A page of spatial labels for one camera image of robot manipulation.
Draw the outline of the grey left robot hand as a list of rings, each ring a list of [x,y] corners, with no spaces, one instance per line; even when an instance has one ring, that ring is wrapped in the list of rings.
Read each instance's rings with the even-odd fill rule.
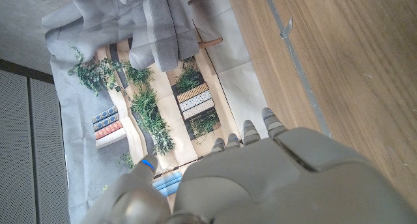
[[[415,223],[416,210],[371,162],[308,128],[287,129],[269,108],[261,138],[217,139],[184,172],[175,201],[152,185],[158,164],[140,160],[97,199],[84,223]]]

